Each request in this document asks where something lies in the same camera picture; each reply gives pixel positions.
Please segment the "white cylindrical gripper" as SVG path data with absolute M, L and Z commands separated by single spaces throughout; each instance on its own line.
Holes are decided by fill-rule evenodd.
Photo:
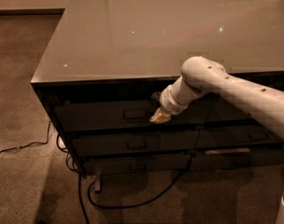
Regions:
M 153 100 L 160 100 L 160 107 L 150 117 L 151 123 L 166 123 L 171 119 L 171 115 L 179 115 L 188 106 L 181 105 L 172 96 L 172 86 L 168 85 L 162 92 L 156 91 L 151 95 Z

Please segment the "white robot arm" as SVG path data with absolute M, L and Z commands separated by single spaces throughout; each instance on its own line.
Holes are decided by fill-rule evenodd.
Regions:
M 284 140 L 284 91 L 229 75 L 220 63 L 202 56 L 191 57 L 181 66 L 181 76 L 154 95 L 160 102 L 150 121 L 161 124 L 213 92 L 243 111 Z

